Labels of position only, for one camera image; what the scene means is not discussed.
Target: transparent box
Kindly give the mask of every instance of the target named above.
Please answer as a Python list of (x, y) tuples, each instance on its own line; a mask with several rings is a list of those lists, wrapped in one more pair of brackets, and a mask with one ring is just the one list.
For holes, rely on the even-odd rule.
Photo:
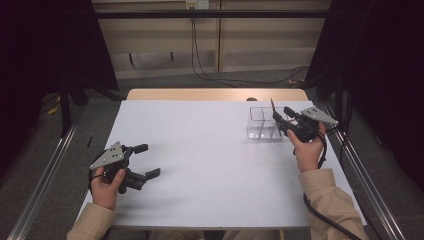
[(251, 107), (247, 123), (247, 137), (250, 139), (282, 139), (275, 120), (272, 118), (271, 107)]

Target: white table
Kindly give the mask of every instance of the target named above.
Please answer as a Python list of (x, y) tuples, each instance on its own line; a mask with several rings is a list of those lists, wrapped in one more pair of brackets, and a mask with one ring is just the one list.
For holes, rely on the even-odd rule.
[[(243, 98), (257, 97), (241, 94), (252, 90), (231, 90), (240, 90), (238, 94)], [(176, 94), (179, 90), (170, 91)], [(293, 146), (288, 138), (281, 141), (247, 138), (250, 107), (270, 107), (270, 97), (276, 107), (289, 106), (295, 111), (312, 105), (309, 101), (275, 101), (275, 94), (261, 95), (267, 101), (258, 102), (124, 101), (105, 147), (116, 141), (127, 146), (149, 144), (149, 151), (131, 157), (129, 167), (141, 174), (160, 167), (162, 173), (147, 182), (141, 191), (128, 189), (119, 196), (114, 226), (137, 229), (308, 226)], [(353, 196), (331, 145), (323, 167), (333, 168), (338, 186)], [(87, 195), (85, 202), (89, 201), (91, 196)], [(360, 212), (355, 199), (354, 203)]]

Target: person's left hand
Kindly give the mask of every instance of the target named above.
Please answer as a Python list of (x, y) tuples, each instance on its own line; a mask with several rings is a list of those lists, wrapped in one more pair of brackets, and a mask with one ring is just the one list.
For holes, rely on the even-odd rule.
[[(97, 175), (102, 175), (104, 172), (103, 167), (96, 169)], [(91, 194), (93, 195), (93, 203), (101, 207), (115, 210), (116, 200), (118, 198), (118, 188), (125, 178), (125, 170), (120, 169), (109, 183), (106, 177), (96, 177), (91, 181)]]

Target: beige sleeve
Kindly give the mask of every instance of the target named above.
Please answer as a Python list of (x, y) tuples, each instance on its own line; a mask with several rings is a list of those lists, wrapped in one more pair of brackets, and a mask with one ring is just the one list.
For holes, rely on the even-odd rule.
[[(343, 226), (360, 239), (368, 239), (352, 198), (336, 187), (333, 171), (319, 169), (299, 175), (300, 184), (312, 207), (322, 215)], [(349, 239), (339, 230), (308, 213), (312, 239)]]
[(115, 212), (98, 205), (87, 203), (80, 217), (68, 232), (67, 239), (101, 239), (115, 218)]

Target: black curtain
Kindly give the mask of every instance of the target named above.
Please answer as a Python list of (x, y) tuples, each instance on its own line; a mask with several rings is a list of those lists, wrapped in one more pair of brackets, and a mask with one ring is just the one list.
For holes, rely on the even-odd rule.
[(90, 0), (1, 1), (0, 32), (3, 174), (62, 78), (118, 85)]

